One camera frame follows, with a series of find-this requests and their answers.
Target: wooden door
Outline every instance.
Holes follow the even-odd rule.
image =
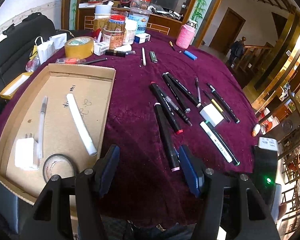
[[[228,8],[209,47],[226,55],[245,21],[239,14]]]

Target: pink bottle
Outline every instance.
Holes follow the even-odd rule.
[[[182,49],[188,49],[192,38],[194,37],[196,22],[189,20],[185,25],[182,25],[176,45]]]

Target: velvet tablecloth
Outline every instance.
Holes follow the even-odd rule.
[[[221,172],[252,172],[251,146],[256,145],[258,140],[251,136],[251,131],[257,120],[239,84],[220,60],[189,47],[188,50],[198,57],[193,61],[183,53],[178,53],[178,47],[175,46],[177,51],[172,50],[168,43],[169,40],[175,41],[172,38],[157,32],[149,33],[150,42],[132,45],[137,52],[135,55],[125,58],[108,56],[107,61],[95,64],[117,70],[102,152],[106,152],[111,144],[116,144],[121,153],[109,193],[100,200],[100,212],[131,220],[137,226],[161,224],[163,228],[169,228],[176,222],[183,225],[195,223],[201,211],[201,201],[190,193],[182,170],[171,172],[169,168],[154,114],[156,99],[149,90],[151,81],[155,81],[174,99],[161,77],[162,73],[170,72],[194,95],[194,78],[198,76],[201,88],[210,91],[206,82],[211,83],[240,119],[238,124],[223,120],[216,127],[241,162],[235,167],[226,162],[199,126],[202,117],[196,107],[185,99],[191,108],[188,116],[193,126],[186,125],[177,116],[184,132],[174,135],[171,130],[172,139],[176,147],[188,145],[191,152],[209,168]],[[142,64],[142,47],[146,50],[145,67]],[[150,61],[151,50],[157,55],[157,64]],[[29,83],[48,63],[54,63],[62,57],[64,49],[43,64],[17,91],[0,116],[0,135],[9,114]],[[101,57],[93,54],[87,61]],[[201,96],[202,101],[209,102],[203,93]]]

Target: tape roll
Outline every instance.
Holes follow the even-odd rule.
[[[61,178],[73,177],[78,174],[78,168],[75,163],[63,154],[53,154],[44,162],[43,178],[47,183],[53,175],[60,175]]]
[[[94,46],[91,37],[78,37],[65,44],[66,57],[84,59],[93,54]]]

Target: wooden railing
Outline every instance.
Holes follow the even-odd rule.
[[[233,63],[234,71],[240,68],[245,73],[256,74],[271,51],[272,48],[267,46],[245,45],[243,55]]]

